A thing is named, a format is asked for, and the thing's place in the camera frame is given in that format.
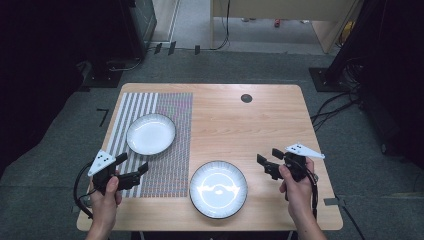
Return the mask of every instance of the striped mat on floor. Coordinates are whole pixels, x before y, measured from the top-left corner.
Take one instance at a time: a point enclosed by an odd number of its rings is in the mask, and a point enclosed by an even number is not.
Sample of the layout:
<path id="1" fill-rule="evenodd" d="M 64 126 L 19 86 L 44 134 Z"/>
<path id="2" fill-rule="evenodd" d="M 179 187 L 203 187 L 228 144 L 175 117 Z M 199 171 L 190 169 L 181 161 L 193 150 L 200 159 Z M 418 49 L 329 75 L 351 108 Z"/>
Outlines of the striped mat on floor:
<path id="1" fill-rule="evenodd" d="M 135 172 L 149 162 L 139 186 L 122 191 L 123 197 L 186 197 L 190 156 L 193 93 L 123 93 L 106 151 L 112 156 L 128 153 L 117 168 L 120 174 Z M 133 152 L 126 131 L 136 119 L 150 113 L 169 117 L 176 127 L 174 142 L 165 151 L 151 155 Z"/>

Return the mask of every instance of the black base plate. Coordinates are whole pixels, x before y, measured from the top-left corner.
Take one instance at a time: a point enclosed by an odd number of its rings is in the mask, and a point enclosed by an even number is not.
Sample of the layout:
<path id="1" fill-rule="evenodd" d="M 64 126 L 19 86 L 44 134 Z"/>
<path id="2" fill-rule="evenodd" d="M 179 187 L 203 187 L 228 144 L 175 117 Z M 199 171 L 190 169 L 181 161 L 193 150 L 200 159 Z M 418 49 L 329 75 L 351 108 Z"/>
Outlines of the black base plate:
<path id="1" fill-rule="evenodd" d="M 329 82 L 325 79 L 325 72 L 327 69 L 328 68 L 309 68 L 309 73 L 314 81 L 317 92 L 349 92 L 349 87 L 342 84 L 345 82 L 343 76 L 336 82 Z"/>
<path id="2" fill-rule="evenodd" d="M 115 69 L 125 68 L 125 64 L 114 64 Z M 91 69 L 85 78 L 82 88 L 116 88 L 121 80 L 122 71 L 108 71 L 107 74 L 96 75 Z"/>

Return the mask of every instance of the striped cloth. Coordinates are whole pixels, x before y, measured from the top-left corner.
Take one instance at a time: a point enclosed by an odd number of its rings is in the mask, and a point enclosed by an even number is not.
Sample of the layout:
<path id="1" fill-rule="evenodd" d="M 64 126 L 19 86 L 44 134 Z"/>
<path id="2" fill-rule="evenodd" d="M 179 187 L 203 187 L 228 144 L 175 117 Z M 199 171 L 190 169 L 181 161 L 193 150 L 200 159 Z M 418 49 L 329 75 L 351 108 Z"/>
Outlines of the striped cloth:
<path id="1" fill-rule="evenodd" d="M 192 93 L 123 93 L 106 151 L 112 156 L 128 153 L 128 159 L 118 166 L 121 174 L 137 171 L 149 162 L 140 185 L 122 191 L 123 197 L 187 197 L 192 103 Z M 128 147 L 126 131 L 132 122 L 150 113 L 170 118 L 176 136 L 165 151 L 146 156 Z"/>

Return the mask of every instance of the wooden table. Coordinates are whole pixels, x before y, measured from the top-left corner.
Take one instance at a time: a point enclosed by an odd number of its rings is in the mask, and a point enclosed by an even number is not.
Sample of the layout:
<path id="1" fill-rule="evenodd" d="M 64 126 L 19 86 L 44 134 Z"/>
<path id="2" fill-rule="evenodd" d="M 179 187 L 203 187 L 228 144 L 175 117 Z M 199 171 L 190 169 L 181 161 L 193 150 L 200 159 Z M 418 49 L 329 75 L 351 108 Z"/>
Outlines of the wooden table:
<path id="1" fill-rule="evenodd" d="M 229 0 L 210 0 L 210 43 L 214 48 L 214 17 L 227 17 Z M 231 0 L 230 18 L 311 20 L 324 53 L 328 53 L 363 0 Z"/>
<path id="2" fill-rule="evenodd" d="M 193 206 L 190 197 L 124 198 L 114 230 L 125 231 L 279 231 L 293 230 L 281 180 L 272 180 L 256 162 L 268 160 L 271 149 L 302 143 L 320 151 L 301 89 L 297 85 L 141 84 L 122 87 L 102 149 L 106 149 L 124 92 L 193 93 L 189 178 L 203 164 L 223 160 L 246 177 L 244 206 L 226 219 L 211 219 Z M 241 101 L 250 94 L 253 101 Z M 319 175 L 318 223 L 323 230 L 339 230 L 343 222 L 338 206 L 325 206 L 334 198 L 325 161 L 312 158 Z M 91 220 L 80 214 L 77 226 L 88 230 Z"/>

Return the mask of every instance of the plate rim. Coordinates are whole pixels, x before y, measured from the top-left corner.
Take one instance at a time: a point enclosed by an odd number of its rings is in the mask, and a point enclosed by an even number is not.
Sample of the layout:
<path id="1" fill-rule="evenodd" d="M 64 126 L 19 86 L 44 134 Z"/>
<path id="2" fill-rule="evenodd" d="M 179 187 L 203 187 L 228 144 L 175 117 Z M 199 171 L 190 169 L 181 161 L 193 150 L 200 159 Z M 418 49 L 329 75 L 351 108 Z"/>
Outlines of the plate rim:
<path id="1" fill-rule="evenodd" d="M 200 210 L 196 207 L 196 204 L 193 202 L 193 198 L 191 197 L 191 185 L 192 185 L 192 182 L 193 182 L 193 177 L 194 177 L 194 175 L 197 173 L 197 171 L 198 171 L 199 169 L 201 169 L 201 168 L 202 168 L 202 167 L 204 167 L 205 165 L 212 164 L 212 163 L 215 163 L 215 162 L 223 162 L 223 163 L 226 163 L 226 164 L 229 164 L 229 165 L 233 166 L 235 169 L 237 169 L 237 170 L 241 173 L 241 176 L 243 177 L 244 182 L 246 183 L 246 195 L 244 196 L 243 203 L 240 205 L 240 207 L 237 209 L 237 211 L 235 211 L 234 213 L 232 213 L 232 214 L 230 214 L 230 215 L 228 215 L 228 216 L 225 216 L 225 217 L 211 217 L 211 216 L 206 215 L 205 213 L 203 213 L 202 211 L 200 211 Z M 191 201 L 191 203 L 193 204 L 194 208 L 195 208 L 195 209 L 196 209 L 199 213 L 201 213 L 203 216 L 206 216 L 206 217 L 208 217 L 208 218 L 212 218 L 212 219 L 226 219 L 226 218 L 229 218 L 229 217 L 234 216 L 236 213 L 238 213 L 238 212 L 239 212 L 239 211 L 243 208 L 243 206 L 244 206 L 244 204 L 246 203 L 246 200 L 247 200 L 247 195 L 248 195 L 248 191 L 249 191 L 249 186 L 247 185 L 247 180 L 246 180 L 246 177 L 244 176 L 243 172 L 242 172 L 242 171 L 241 171 L 241 170 L 240 170 L 240 169 L 239 169 L 236 165 L 234 165 L 234 164 L 232 164 L 232 163 L 230 163 L 230 162 L 224 161 L 224 160 L 213 160 L 213 161 L 209 161 L 209 162 L 207 162 L 207 163 L 202 164 L 200 167 L 198 167 L 198 168 L 196 169 L 196 171 L 194 171 L 194 173 L 193 173 L 193 175 L 191 176 L 191 179 L 190 179 L 190 184 L 189 184 L 189 188 L 188 188 L 188 190 L 189 190 L 190 201 Z"/>
<path id="2" fill-rule="evenodd" d="M 157 152 L 157 153 L 153 153 L 153 154 L 144 154 L 144 153 L 140 153 L 140 152 L 138 152 L 138 151 L 134 150 L 134 149 L 130 146 L 130 144 L 128 144 L 128 132 L 129 132 L 129 130 L 131 129 L 131 127 L 132 127 L 132 126 L 134 126 L 134 124 L 135 124 L 137 121 L 139 121 L 140 119 L 146 118 L 146 117 L 148 117 L 148 116 L 152 116 L 152 115 L 157 115 L 157 116 L 162 116 L 162 117 L 167 118 L 167 119 L 168 119 L 168 120 L 172 123 L 172 126 L 173 126 L 173 128 L 174 128 L 174 135 L 172 136 L 172 141 L 171 141 L 171 143 L 170 143 L 170 144 L 169 144 L 166 148 L 164 148 L 162 151 Z M 135 152 L 135 153 L 137 153 L 137 154 L 144 155 L 144 156 L 152 156 L 152 155 L 155 155 L 155 154 L 159 154 L 159 153 L 161 153 L 161 152 L 165 151 L 166 149 L 168 149 L 168 148 L 172 145 L 172 143 L 175 141 L 175 136 L 176 136 L 176 135 L 177 135 L 177 127 L 176 127 L 176 125 L 175 125 L 175 122 L 174 122 L 174 121 L 172 121 L 172 119 L 171 119 L 170 117 L 168 117 L 168 116 L 166 116 L 166 115 L 164 115 L 164 114 L 161 114 L 161 113 L 149 113 L 149 114 L 145 114 L 145 115 L 143 115 L 143 116 L 141 116 L 141 117 L 138 117 L 136 120 L 134 120 L 134 121 L 130 124 L 130 126 L 127 128 L 127 131 L 125 132 L 125 142 L 126 142 L 126 144 L 127 144 L 128 148 L 129 148 L 129 149 L 131 149 L 131 151 L 133 151 L 133 152 Z"/>

